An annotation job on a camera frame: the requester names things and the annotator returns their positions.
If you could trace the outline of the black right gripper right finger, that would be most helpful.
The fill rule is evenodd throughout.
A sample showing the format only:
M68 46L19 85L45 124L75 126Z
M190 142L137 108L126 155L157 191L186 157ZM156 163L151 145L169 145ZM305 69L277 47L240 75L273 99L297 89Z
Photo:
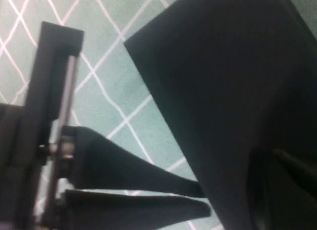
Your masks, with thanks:
M127 196L68 190L64 199L63 230L158 230L211 215L207 203L180 196Z

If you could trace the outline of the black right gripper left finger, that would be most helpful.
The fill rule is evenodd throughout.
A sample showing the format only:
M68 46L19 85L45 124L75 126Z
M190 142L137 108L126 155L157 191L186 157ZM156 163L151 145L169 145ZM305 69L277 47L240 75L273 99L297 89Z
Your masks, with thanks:
M74 144L62 159L61 177L76 189L145 190L204 198L197 181L177 176L129 153L92 129L65 126Z

